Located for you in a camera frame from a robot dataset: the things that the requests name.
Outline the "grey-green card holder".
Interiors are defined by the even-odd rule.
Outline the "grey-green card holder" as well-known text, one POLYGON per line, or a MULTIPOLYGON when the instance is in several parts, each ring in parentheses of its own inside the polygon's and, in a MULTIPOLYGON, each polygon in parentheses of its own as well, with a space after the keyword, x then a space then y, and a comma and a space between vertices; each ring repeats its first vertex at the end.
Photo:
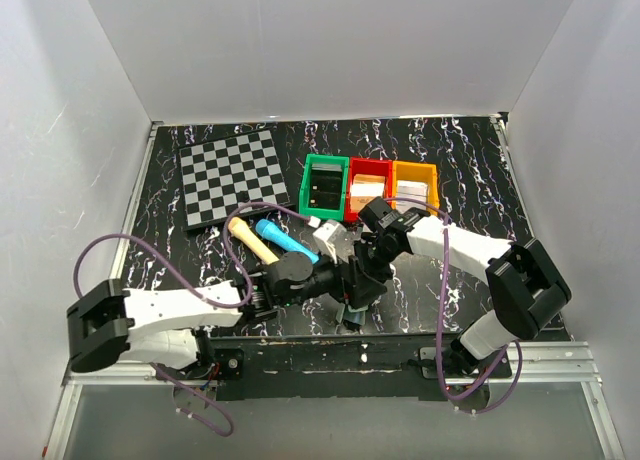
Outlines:
POLYGON ((366 323, 367 306, 353 309, 348 304, 340 304, 336 313, 336 333, 360 334, 366 323))

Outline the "light blue credit cards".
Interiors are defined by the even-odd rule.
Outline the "light blue credit cards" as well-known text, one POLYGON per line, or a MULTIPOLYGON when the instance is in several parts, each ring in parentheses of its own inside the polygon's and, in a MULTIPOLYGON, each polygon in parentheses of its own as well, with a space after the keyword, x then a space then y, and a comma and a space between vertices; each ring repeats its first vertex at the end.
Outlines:
POLYGON ((359 332, 366 322, 366 313, 364 311, 351 312, 346 311, 343 314, 342 324, 349 330, 359 332))

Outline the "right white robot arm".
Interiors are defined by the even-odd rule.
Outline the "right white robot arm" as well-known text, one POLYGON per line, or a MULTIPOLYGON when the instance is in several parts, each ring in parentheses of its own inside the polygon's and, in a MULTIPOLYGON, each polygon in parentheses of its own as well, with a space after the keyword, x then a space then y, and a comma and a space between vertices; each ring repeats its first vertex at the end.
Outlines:
POLYGON ((514 340, 532 340, 571 300, 572 292, 542 243, 521 244, 456 226, 445 213, 415 204, 400 212, 376 197, 358 214, 370 235, 358 245, 367 275, 382 275, 401 254, 431 257, 489 288, 492 308, 448 346, 436 349, 442 374, 475 377, 514 340))

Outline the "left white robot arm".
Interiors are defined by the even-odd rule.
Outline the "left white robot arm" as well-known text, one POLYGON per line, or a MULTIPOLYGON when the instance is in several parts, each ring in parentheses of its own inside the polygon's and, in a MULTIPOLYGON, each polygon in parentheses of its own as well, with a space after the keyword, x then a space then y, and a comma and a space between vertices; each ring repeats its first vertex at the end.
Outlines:
POLYGON ((253 298, 247 305, 240 303, 242 284, 231 280, 195 292, 125 289, 117 280, 101 282, 66 313, 72 372, 137 361, 181 370, 200 380, 211 372, 213 357, 197 339, 198 329, 262 322, 278 306, 322 295, 360 310, 385 293, 391 268, 359 244, 347 260, 322 255, 312 262, 303 253, 287 252, 249 277, 253 298))

